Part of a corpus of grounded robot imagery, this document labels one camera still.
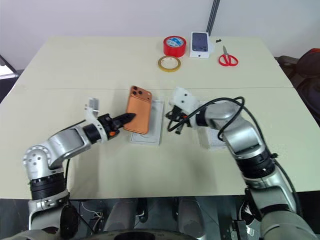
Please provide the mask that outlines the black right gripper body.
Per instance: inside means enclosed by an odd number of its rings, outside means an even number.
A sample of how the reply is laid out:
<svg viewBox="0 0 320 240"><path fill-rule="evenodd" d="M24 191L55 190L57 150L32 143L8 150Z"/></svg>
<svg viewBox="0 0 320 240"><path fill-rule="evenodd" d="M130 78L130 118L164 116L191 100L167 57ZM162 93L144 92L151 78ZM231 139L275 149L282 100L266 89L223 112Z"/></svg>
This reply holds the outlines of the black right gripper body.
<svg viewBox="0 0 320 240"><path fill-rule="evenodd" d="M173 109L171 111L171 121L174 123L180 123L182 122L181 125L186 124L187 126L189 125L189 120L185 119L187 118L187 114L182 112L182 109L179 108L178 106L174 105Z"/></svg>

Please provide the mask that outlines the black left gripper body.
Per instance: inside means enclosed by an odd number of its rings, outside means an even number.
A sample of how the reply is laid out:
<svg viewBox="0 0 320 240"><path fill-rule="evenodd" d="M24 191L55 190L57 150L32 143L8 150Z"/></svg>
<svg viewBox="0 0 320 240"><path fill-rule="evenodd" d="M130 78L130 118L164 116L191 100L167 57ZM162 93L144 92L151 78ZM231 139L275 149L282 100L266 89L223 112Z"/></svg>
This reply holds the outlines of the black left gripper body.
<svg viewBox="0 0 320 240"><path fill-rule="evenodd" d="M98 117L107 137L116 137L124 125L125 115L119 115L112 118L108 113Z"/></svg>

